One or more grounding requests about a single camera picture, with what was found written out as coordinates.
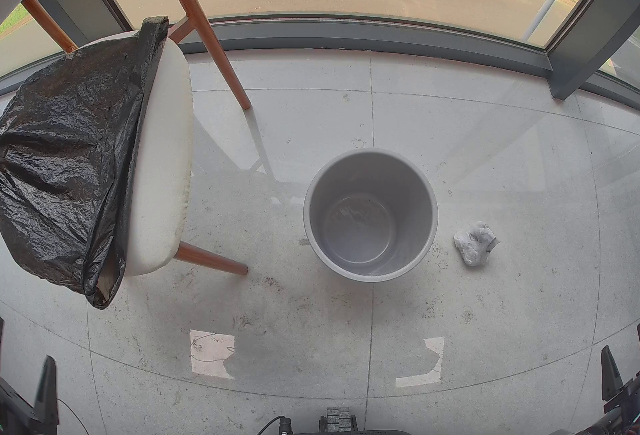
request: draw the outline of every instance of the black plastic bag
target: black plastic bag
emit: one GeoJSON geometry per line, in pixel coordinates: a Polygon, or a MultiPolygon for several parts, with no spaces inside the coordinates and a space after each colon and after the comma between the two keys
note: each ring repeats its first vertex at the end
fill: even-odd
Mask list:
{"type": "Polygon", "coordinates": [[[140,128],[168,19],[31,75],[0,118],[0,233],[16,263],[97,308],[127,262],[140,128]]]}

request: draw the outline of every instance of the chair seat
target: chair seat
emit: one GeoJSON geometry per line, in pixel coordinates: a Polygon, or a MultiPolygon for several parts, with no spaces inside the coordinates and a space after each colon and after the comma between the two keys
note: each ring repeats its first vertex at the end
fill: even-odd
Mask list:
{"type": "Polygon", "coordinates": [[[167,39],[140,134],[125,275],[152,272],[178,250],[189,202],[193,96],[189,65],[167,39]]]}

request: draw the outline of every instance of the tiled floor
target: tiled floor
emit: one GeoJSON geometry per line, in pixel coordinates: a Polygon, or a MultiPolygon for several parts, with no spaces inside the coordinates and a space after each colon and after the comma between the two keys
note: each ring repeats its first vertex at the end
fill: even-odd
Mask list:
{"type": "MultiPolygon", "coordinates": [[[[360,427],[414,435],[548,435],[600,417],[602,346],[623,378],[640,370],[640,113],[582,92],[560,103],[542,79],[437,59],[230,57],[251,111],[208,56],[189,57],[183,239],[250,274],[174,261],[126,278],[98,311],[3,246],[2,376],[32,399],[52,355],[60,398],[91,435],[252,435],[280,414],[312,431],[336,405],[360,427]],[[324,266],[302,223],[317,170],[371,145],[420,167],[440,214],[424,261],[375,286],[324,266]],[[501,243],[471,270],[452,235],[479,219],[501,243]],[[213,376],[192,373],[191,330],[225,335],[213,376]],[[440,381],[396,382],[433,369],[424,340],[442,337],[440,381]]],[[[60,415],[60,433],[84,433],[62,405],[60,415]]]]}

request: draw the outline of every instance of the gray metal window frame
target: gray metal window frame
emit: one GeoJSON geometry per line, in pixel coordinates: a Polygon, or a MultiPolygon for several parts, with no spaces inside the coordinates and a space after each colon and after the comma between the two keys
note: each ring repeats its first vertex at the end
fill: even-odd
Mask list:
{"type": "MultiPolygon", "coordinates": [[[[128,30],[116,0],[102,2],[114,22],[128,30]]],[[[41,3],[63,29],[73,23],[64,17],[58,20],[54,0],[41,3]]],[[[598,70],[640,26],[640,0],[581,0],[546,49],[480,32],[368,15],[258,14],[211,23],[226,50],[326,48],[432,56],[546,78],[557,99],[582,88],[640,110],[640,89],[598,70]]],[[[196,32],[180,48],[185,54],[205,51],[196,32]]],[[[55,58],[46,57],[1,77],[0,95],[55,58]]]]}

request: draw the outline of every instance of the chair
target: chair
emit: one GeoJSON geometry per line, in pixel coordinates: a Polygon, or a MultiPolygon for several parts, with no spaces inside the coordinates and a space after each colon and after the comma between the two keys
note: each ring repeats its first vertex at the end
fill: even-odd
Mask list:
{"type": "MultiPolygon", "coordinates": [[[[20,0],[0,0],[0,21],[20,0]]],[[[43,29],[70,53],[75,43],[37,0],[23,5],[43,29]]],[[[189,66],[176,44],[196,29],[208,52],[244,110],[251,107],[198,0],[180,0],[186,16],[165,41],[149,96],[132,186],[126,275],[152,272],[172,258],[234,274],[246,265],[181,241],[186,221],[193,150],[193,99],[189,66]]],[[[100,283],[102,290],[110,289],[100,283]]]]}

